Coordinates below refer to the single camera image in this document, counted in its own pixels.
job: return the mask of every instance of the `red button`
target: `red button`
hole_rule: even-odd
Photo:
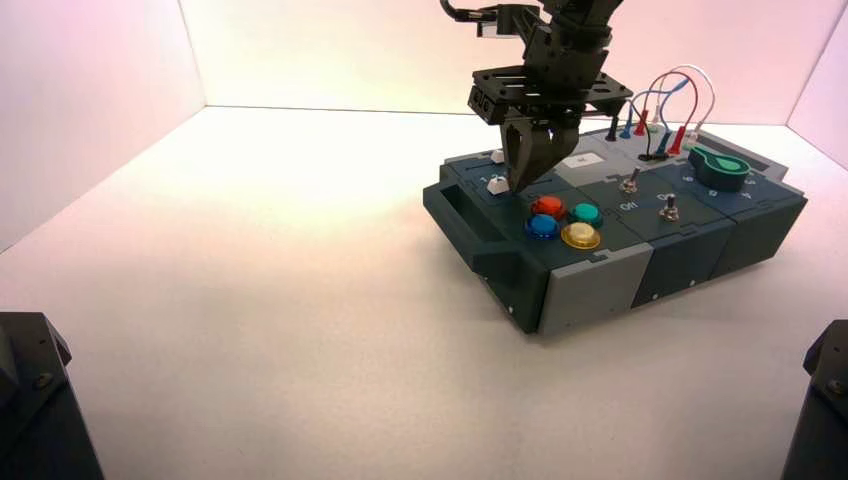
[[[562,203],[562,200],[550,195],[539,197],[539,199],[533,202],[531,210],[536,215],[550,215],[557,220],[565,215],[565,205]]]

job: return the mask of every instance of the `red cable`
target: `red cable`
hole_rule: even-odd
[[[692,118],[695,117],[695,112],[698,110],[698,102],[699,102],[699,99],[700,99],[700,95],[698,93],[698,85],[695,84],[695,81],[692,79],[692,77],[690,77],[689,75],[687,75],[683,72],[675,72],[675,71],[672,70],[672,71],[666,72],[666,73],[660,75],[659,77],[657,77],[656,80],[654,80],[654,82],[651,84],[651,87],[648,88],[648,91],[650,92],[651,90],[653,90],[654,86],[657,84],[657,82],[659,82],[660,80],[664,79],[665,77],[667,77],[669,75],[680,75],[680,76],[686,77],[687,79],[689,79],[689,83],[692,84],[692,88],[695,89],[695,105],[692,106],[692,113],[689,114],[689,118],[686,120],[686,123],[684,124],[684,127],[689,127],[689,124],[692,123]],[[648,98],[650,98],[650,96],[651,96],[650,93],[645,95],[645,103],[642,105],[642,111],[645,111],[645,110],[648,109]]]

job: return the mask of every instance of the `yellow button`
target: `yellow button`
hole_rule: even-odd
[[[572,223],[562,229],[562,241],[569,247],[591,250],[601,244],[601,234],[588,223]]]

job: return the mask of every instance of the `handle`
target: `handle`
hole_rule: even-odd
[[[471,271],[504,284],[515,281],[519,245],[504,238],[456,181],[425,188],[424,206]]]

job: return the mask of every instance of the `blue button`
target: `blue button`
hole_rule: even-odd
[[[550,215],[535,215],[524,228],[532,238],[550,240],[559,234],[559,223]]]

